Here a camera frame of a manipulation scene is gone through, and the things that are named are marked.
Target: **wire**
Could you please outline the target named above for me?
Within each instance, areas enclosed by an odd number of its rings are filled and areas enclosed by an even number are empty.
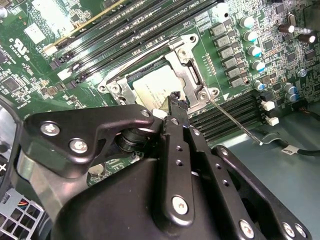
[[[309,111],[308,109],[306,109],[306,107],[304,107],[304,106],[300,107],[299,111],[305,115],[309,115],[309,116],[313,117],[314,119],[316,119],[317,121],[320,122],[320,115],[313,112],[313,111]]]

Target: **capacitor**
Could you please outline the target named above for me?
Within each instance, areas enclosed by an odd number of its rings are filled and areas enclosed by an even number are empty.
[[[280,33],[292,34],[295,31],[295,26],[289,24],[281,24],[278,27]]]
[[[240,19],[239,25],[242,28],[251,29],[255,24],[255,19],[252,16],[243,16]]]
[[[297,94],[289,94],[289,93],[286,93],[285,94],[285,98],[288,99],[290,102],[296,102],[298,101],[299,99],[299,96]]]
[[[89,168],[89,174],[93,176],[101,176],[105,171],[105,167],[102,164],[98,164]]]
[[[311,34],[300,34],[298,40],[307,44],[313,44],[316,41],[316,36]]]
[[[265,85],[262,84],[259,80],[255,81],[253,85],[254,85],[255,89],[257,89],[257,90],[260,91],[260,92],[261,92],[263,89],[265,89]]]
[[[259,72],[263,71],[266,67],[266,64],[262,61],[256,60],[252,63],[252,68]]]
[[[252,45],[248,48],[248,54],[254,57],[261,57],[261,52],[261,48],[256,45]]]
[[[295,94],[297,93],[297,88],[293,86],[291,83],[287,82],[286,85],[284,85],[283,90],[287,92],[288,94]]]
[[[297,26],[296,16],[293,14],[288,15],[288,23],[292,26]]]
[[[243,39],[247,42],[255,42],[258,39],[258,34],[255,31],[246,31],[243,35]]]
[[[8,11],[4,6],[0,6],[0,19],[8,17]]]

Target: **label sticker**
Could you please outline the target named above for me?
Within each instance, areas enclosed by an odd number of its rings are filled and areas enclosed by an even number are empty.
[[[289,145],[286,148],[282,149],[281,152],[288,154],[288,155],[293,155],[296,154],[298,152],[299,148]]]
[[[31,38],[34,44],[38,44],[42,40],[46,39],[46,36],[35,23],[28,26],[24,32]]]

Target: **integrated circuit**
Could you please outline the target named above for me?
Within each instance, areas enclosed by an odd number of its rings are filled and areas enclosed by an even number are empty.
[[[226,47],[224,49],[221,49],[218,54],[220,55],[221,58],[226,59],[234,54],[232,47]]]
[[[266,42],[264,43],[264,48],[265,48],[266,50],[271,49],[273,46],[274,46],[274,44],[273,44],[272,40],[266,41]]]
[[[305,59],[306,60],[311,60],[315,56],[316,56],[316,52],[314,50],[311,50],[311,51],[305,53]]]
[[[210,28],[210,32],[213,36],[219,36],[226,32],[226,27],[223,23],[219,23],[218,25],[215,25],[212,28]]]
[[[293,60],[296,59],[296,54],[293,52],[291,54],[289,54],[286,59],[288,60],[288,62],[292,62]]]
[[[223,35],[217,39],[214,40],[215,45],[219,48],[227,45],[230,43],[229,37],[227,35]]]
[[[285,11],[285,6],[281,4],[275,8],[275,11],[276,11],[276,14],[281,14]]]
[[[8,77],[6,80],[4,80],[2,82],[2,84],[6,87],[6,89],[8,89],[10,92],[13,92],[15,90],[17,90],[20,86],[18,85],[18,83],[16,83],[16,81],[14,80],[13,77]]]
[[[225,61],[223,61],[222,64],[226,69],[229,69],[229,68],[232,68],[235,65],[237,65],[237,61],[234,57],[230,57],[230,58],[226,59]]]

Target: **screw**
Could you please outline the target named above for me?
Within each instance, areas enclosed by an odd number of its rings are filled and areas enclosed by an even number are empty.
[[[249,238],[249,239],[254,238],[255,233],[249,223],[247,223],[245,220],[240,220],[239,225],[240,225],[242,232],[244,233],[244,235],[247,238]]]
[[[305,230],[302,228],[302,226],[300,226],[299,224],[295,224],[295,229],[302,235],[302,237],[304,237],[305,239],[307,238],[307,234],[305,232]]]
[[[228,152],[224,148],[221,148],[221,152],[223,153],[223,155],[228,156]]]
[[[111,92],[113,92],[114,94],[119,94],[121,92],[121,89],[120,89],[120,86],[119,84],[113,84],[111,87],[110,87],[110,90]]]
[[[195,135],[200,136],[200,132],[197,129],[194,128],[193,132],[194,132]]]
[[[82,140],[72,140],[69,146],[77,154],[84,154],[88,150],[88,145]]]
[[[147,110],[141,110],[141,114],[147,118],[149,118],[151,116]]]
[[[298,76],[300,78],[304,78],[305,76],[307,76],[307,70],[301,69],[300,71],[298,71]]]
[[[182,58],[182,59],[185,59],[185,58],[187,57],[187,53],[186,53],[185,50],[180,49],[180,50],[178,51],[178,56],[179,56],[180,58]]]
[[[174,125],[179,125],[179,122],[175,118],[171,118],[171,122],[173,122]]]
[[[60,133],[60,128],[53,123],[45,123],[40,128],[41,132],[48,136],[57,136]]]
[[[283,227],[284,227],[285,232],[286,232],[290,237],[294,238],[294,237],[295,237],[295,232],[292,230],[291,226],[290,226],[288,223],[286,223],[286,222],[284,222],[282,225],[283,225]]]
[[[186,201],[179,196],[175,196],[172,198],[172,206],[174,210],[180,215],[185,215],[188,212],[188,205]]]

